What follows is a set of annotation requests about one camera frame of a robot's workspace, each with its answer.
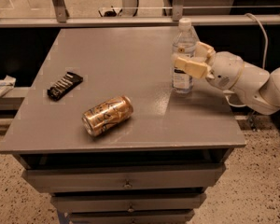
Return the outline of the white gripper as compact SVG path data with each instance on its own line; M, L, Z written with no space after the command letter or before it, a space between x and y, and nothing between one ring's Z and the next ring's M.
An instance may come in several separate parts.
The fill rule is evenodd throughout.
M248 107L254 110L271 109L271 105L260 95L260 89L270 77L266 70L227 51L216 53L212 46L201 41L196 43L194 55L196 57L174 53L171 59L176 69L195 78L206 78L212 86L223 91L234 92Z

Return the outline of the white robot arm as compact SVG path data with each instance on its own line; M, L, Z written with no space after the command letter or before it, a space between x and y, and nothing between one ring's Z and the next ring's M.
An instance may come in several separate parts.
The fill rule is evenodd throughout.
M203 42L196 43L192 57L174 53L172 61L187 75L205 78L213 87L234 92L244 105L260 114L280 110L280 67L269 73L230 52L216 52Z

